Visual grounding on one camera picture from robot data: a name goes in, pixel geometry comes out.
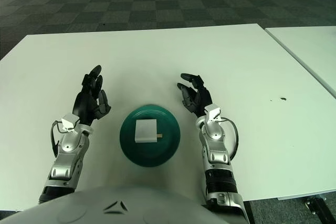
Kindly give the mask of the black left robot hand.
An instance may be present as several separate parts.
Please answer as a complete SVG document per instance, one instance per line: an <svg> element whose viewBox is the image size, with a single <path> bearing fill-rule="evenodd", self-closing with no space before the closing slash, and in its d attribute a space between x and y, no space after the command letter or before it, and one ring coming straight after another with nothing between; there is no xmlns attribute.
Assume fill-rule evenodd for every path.
<svg viewBox="0 0 336 224"><path fill-rule="evenodd" d="M90 126L94 120L101 119L111 110L106 93L102 89L101 69L102 67L97 65L85 74L82 89L76 96L72 113L79 117L80 124Z"/></svg>

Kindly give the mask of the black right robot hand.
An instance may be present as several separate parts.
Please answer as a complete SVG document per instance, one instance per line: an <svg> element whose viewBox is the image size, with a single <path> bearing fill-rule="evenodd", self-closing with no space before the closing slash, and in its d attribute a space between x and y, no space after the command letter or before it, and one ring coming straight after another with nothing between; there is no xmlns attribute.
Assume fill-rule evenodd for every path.
<svg viewBox="0 0 336 224"><path fill-rule="evenodd" d="M177 83L178 89L182 93L182 103L185 108L194 113L197 118L204 116L205 107L212 104L210 92L204 86L204 81L200 75L182 73L181 78L192 84L193 87L187 87L182 83Z"/></svg>

